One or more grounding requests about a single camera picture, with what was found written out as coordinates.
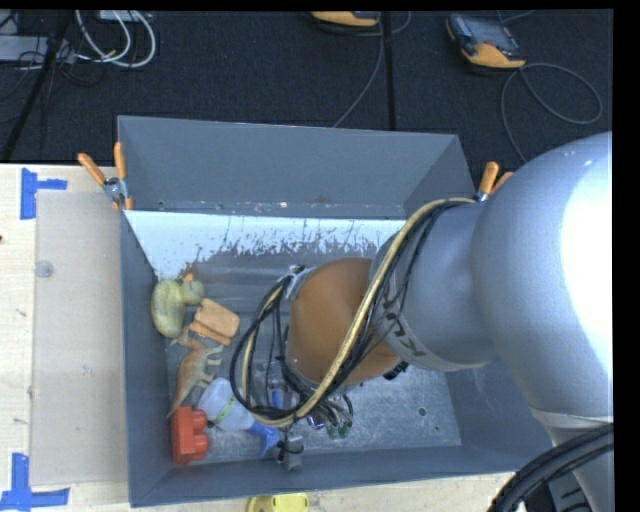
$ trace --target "gray metal bin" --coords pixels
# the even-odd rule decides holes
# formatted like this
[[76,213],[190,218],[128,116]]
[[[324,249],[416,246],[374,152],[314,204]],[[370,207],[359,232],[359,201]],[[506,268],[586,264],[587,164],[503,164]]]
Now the gray metal bin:
[[[181,353],[152,324],[159,275],[190,263],[207,296],[239,314],[241,333],[289,265],[373,257],[386,238],[371,226],[388,234],[423,203],[475,190],[455,135],[125,116],[118,140],[136,207],[120,218],[132,506],[514,471],[550,447],[495,362],[365,383],[353,392],[359,424],[348,439],[297,427],[301,471],[258,458],[253,436],[215,429],[205,459],[174,466],[166,414]],[[235,240],[216,235],[236,219]],[[295,228],[286,243],[277,226],[265,229],[282,219]]]

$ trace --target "clear plastic bottle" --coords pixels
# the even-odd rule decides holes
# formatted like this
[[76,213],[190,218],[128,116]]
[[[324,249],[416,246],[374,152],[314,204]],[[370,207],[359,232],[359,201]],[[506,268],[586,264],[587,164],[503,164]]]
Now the clear plastic bottle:
[[238,402],[231,383],[224,377],[217,377],[207,386],[197,405],[207,415],[209,421],[226,431],[246,430],[262,438],[260,457],[280,440],[277,428],[267,427],[255,420],[253,415]]

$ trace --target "wooden block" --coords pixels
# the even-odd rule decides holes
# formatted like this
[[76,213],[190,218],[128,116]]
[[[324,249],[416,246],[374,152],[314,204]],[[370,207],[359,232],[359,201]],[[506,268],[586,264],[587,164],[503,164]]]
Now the wooden block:
[[231,338],[224,336],[219,332],[214,331],[213,329],[210,329],[197,320],[191,322],[191,324],[189,325],[189,330],[195,332],[196,334],[199,334],[200,336],[204,336],[205,338],[209,338],[213,341],[217,341],[218,343],[222,343],[223,345],[231,345]]
[[208,298],[202,299],[195,320],[227,338],[233,338],[240,325],[238,315]]

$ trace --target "orange handle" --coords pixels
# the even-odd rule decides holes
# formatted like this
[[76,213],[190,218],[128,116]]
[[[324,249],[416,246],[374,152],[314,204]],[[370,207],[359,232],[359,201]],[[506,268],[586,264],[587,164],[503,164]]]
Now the orange handle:
[[498,171],[500,167],[496,162],[488,162],[486,167],[484,168],[484,174],[482,175],[482,180],[480,180],[480,186],[478,187],[478,192],[480,194],[489,194],[493,189],[493,184],[496,182],[496,177],[498,176]]
[[93,159],[86,153],[78,153],[78,162],[87,170],[98,185],[104,185],[107,177],[98,168]]
[[113,159],[116,163],[118,178],[125,179],[127,177],[127,167],[124,163],[124,154],[122,153],[122,144],[120,142],[116,142],[113,146]]
[[507,171],[505,172],[500,179],[497,181],[497,183],[493,186],[493,189],[491,189],[491,193],[493,194],[496,190],[498,190],[502,185],[504,185],[504,182],[507,181],[509,178],[511,178],[511,176],[513,175],[513,171]]

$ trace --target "red toy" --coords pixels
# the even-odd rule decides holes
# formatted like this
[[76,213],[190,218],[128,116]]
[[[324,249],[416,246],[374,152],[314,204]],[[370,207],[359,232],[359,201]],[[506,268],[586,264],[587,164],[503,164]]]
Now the red toy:
[[176,466],[187,466],[202,459],[209,449],[209,437],[204,433],[207,416],[188,405],[179,407],[171,417],[171,446]]

